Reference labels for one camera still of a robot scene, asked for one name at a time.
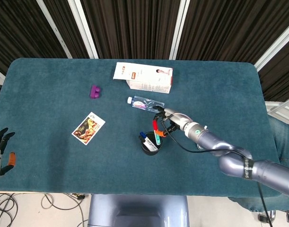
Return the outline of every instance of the purple toy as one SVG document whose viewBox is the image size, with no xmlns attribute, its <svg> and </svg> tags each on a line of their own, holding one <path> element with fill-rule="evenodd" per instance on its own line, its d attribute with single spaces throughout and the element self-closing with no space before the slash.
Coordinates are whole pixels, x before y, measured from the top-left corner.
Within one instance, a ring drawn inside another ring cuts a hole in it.
<svg viewBox="0 0 289 227">
<path fill-rule="evenodd" d="M 99 98 L 99 92 L 101 91 L 100 87 L 97 87 L 96 85 L 93 85 L 91 88 L 90 97 L 91 98 Z"/>
</svg>

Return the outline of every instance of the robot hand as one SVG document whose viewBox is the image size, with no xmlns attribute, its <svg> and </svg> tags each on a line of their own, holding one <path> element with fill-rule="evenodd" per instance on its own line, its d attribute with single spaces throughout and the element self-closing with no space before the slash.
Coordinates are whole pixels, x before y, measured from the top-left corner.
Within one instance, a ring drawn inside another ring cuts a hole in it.
<svg viewBox="0 0 289 227">
<path fill-rule="evenodd" d="M 15 166 L 15 161 L 16 161 L 15 153 L 11 152 L 9 155 L 8 165 L 1 168 L 1 158 L 3 155 L 4 149 L 6 148 L 8 140 L 15 134 L 14 132 L 11 132 L 3 136 L 7 132 L 7 130 L 8 128 L 5 128 L 0 131 L 0 176 L 4 175 L 7 171 L 12 169 Z"/>
<path fill-rule="evenodd" d="M 224 174 L 260 182 L 289 196 L 289 168 L 268 160 L 253 161 L 248 150 L 222 140 L 210 132 L 207 126 L 194 122 L 187 115 L 160 106 L 156 109 L 160 113 L 155 115 L 154 121 L 161 117 L 163 121 L 169 120 L 171 123 L 165 131 L 156 131 L 159 136 L 165 137 L 180 129 L 199 149 L 215 150 L 211 153 L 219 157 L 219 167 Z"/>
</svg>

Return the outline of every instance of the table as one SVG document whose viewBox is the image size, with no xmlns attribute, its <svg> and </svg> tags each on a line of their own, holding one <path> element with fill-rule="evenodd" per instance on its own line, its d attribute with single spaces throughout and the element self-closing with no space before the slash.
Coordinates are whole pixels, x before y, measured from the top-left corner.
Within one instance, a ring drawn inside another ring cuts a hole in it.
<svg viewBox="0 0 289 227">
<path fill-rule="evenodd" d="M 172 67 L 170 94 L 129 89 L 112 80 L 116 62 Z M 90 99 L 91 86 L 102 88 Z M 211 154 L 190 154 L 170 138 L 155 156 L 138 134 L 152 130 L 154 113 L 132 108 L 129 96 L 164 102 L 254 159 L 278 162 L 259 77 L 250 63 L 169 60 L 18 59 L 0 93 L 0 130 L 15 131 L 5 151 L 17 166 L 0 178 L 1 191 L 90 192 L 251 197 L 255 182 L 224 175 Z M 83 145 L 71 133 L 90 113 L 104 126 Z M 181 131 L 184 146 L 196 145 Z M 264 187 L 265 197 L 278 192 Z"/>
</svg>

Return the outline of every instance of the playing card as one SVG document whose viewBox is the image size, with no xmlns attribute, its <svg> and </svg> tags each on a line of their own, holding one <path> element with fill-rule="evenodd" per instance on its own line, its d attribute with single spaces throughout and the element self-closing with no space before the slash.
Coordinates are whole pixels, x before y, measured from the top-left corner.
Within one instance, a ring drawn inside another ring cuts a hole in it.
<svg viewBox="0 0 289 227">
<path fill-rule="evenodd" d="M 105 121 L 91 112 L 84 121 L 72 133 L 80 142 L 87 145 L 96 135 L 99 129 L 104 125 Z"/>
</svg>

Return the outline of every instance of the white box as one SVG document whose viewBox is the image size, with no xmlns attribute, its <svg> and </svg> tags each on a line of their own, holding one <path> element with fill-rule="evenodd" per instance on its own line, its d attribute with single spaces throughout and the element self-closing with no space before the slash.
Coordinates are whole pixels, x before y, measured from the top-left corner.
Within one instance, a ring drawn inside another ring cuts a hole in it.
<svg viewBox="0 0 289 227">
<path fill-rule="evenodd" d="M 113 79 L 124 79 L 130 89 L 169 93 L 172 86 L 173 69 L 117 62 Z"/>
</svg>

